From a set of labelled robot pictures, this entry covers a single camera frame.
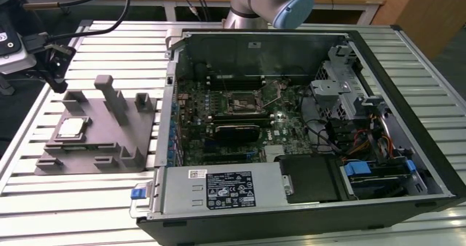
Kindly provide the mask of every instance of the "warning label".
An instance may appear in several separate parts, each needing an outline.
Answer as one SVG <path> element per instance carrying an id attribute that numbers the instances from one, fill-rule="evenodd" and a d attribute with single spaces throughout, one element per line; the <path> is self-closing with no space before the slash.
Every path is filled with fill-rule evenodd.
<path id="1" fill-rule="evenodd" d="M 251 171 L 211 173 L 206 181 L 209 209 L 255 206 Z"/>

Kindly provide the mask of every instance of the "metal slatted surface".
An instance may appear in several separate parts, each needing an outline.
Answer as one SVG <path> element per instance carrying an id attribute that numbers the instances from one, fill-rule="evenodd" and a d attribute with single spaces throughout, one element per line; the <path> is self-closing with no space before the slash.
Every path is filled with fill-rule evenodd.
<path id="1" fill-rule="evenodd" d="M 91 30 L 111 22 L 95 22 Z M 82 89 L 89 98 L 102 98 L 93 80 L 99 74 L 115 78 L 114 86 L 126 97 L 147 92 L 162 98 L 167 61 L 165 35 L 169 28 L 219 28 L 218 23 L 125 22 L 117 31 L 80 41 L 70 66 L 70 89 Z M 430 70 L 390 27 L 306 25 L 302 29 L 360 30 L 408 102 L 464 180 L 466 180 L 465 108 L 436 71 Z M 376 84 L 368 77 L 377 92 Z M 4 176 L 0 197 L 0 245 L 158 245 L 130 218 L 130 190 L 151 180 L 159 116 L 155 119 L 147 171 L 109 175 L 35 176 L 43 153 L 64 107 L 62 94 L 44 95 L 38 116 L 19 144 Z M 466 208 L 424 214 L 388 229 L 267 239 L 242 244 L 266 245 L 406 245 L 441 242 L 465 245 Z"/>

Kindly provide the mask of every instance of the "motherboard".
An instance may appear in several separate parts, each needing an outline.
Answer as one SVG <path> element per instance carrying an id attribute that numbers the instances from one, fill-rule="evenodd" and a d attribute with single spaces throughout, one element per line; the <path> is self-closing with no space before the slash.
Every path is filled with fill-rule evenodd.
<path id="1" fill-rule="evenodd" d="M 178 84 L 185 166 L 262 163 L 311 153 L 299 103 L 287 79 L 219 79 Z"/>

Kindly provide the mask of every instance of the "blue tab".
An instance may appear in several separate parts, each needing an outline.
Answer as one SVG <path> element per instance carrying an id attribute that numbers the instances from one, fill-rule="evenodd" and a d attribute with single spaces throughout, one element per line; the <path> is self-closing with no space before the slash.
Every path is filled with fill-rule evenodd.
<path id="1" fill-rule="evenodd" d="M 358 174 L 370 174 L 372 169 L 369 168 L 368 162 L 353 161 L 345 165 L 345 172 L 348 173 L 348 176 Z"/>
<path id="2" fill-rule="evenodd" d="M 406 166 L 410 172 L 416 172 L 416 165 L 412 160 L 406 160 Z"/>
<path id="3" fill-rule="evenodd" d="M 348 176 L 352 176 L 352 175 L 356 174 L 356 171 L 353 170 L 350 164 L 346 164 L 346 165 L 345 165 L 345 172 L 348 173 Z"/>
<path id="4" fill-rule="evenodd" d="M 131 200 L 146 199 L 146 188 L 131 190 Z"/>

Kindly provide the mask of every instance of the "floor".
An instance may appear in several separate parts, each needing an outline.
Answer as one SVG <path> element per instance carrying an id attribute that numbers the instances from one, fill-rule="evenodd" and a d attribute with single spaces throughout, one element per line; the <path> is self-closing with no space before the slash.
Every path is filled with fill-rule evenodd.
<path id="1" fill-rule="evenodd" d="M 68 14 L 62 10 L 40 11 L 39 16 L 47 24 L 50 34 L 60 34 L 74 32 L 82 20 L 115 20 L 118 19 L 123 7 L 98 8 L 82 6 L 72 8 Z M 221 21 L 222 16 L 226 16 L 226 8 L 213 9 L 214 21 Z M 197 18 L 191 12 L 185 9 L 178 9 L 181 21 L 195 21 Z M 165 21 L 165 11 L 162 7 L 133 7 L 129 12 L 127 20 L 131 21 Z M 458 35 L 452 40 L 444 50 L 444 53 L 434 59 L 433 63 L 440 69 L 452 85 L 466 98 L 466 29 L 458 32 Z M 43 83 L 34 80 L 24 80 L 16 77 L 7 77 L 11 80 L 12 86 L 16 88 L 15 95 L 0 95 L 0 156 L 3 155 L 10 141 L 22 125 L 24 117 L 30 111 L 36 96 L 43 88 Z"/>

